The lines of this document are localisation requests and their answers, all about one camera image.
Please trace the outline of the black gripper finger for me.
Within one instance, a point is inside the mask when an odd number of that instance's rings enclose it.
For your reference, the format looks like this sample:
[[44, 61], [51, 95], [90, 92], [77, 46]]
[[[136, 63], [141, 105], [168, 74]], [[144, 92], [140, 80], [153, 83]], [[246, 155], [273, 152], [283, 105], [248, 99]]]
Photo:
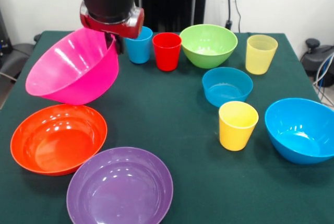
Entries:
[[112, 33], [105, 33], [105, 42], [106, 42], [106, 49], [108, 50], [110, 46], [113, 44], [114, 38]]
[[117, 53], [118, 55], [122, 55], [124, 53], [124, 39], [119, 35], [115, 35], [114, 37]]

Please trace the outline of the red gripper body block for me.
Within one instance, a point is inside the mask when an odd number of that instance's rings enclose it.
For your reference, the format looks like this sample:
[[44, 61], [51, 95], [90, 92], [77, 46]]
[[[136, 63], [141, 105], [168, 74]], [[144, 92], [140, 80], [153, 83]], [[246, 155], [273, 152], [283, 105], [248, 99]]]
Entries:
[[117, 23], [100, 22], [93, 19], [86, 8], [80, 9], [80, 20], [84, 27], [112, 34], [123, 38], [135, 39], [139, 36], [144, 23], [145, 12], [142, 8], [133, 8], [130, 17]]

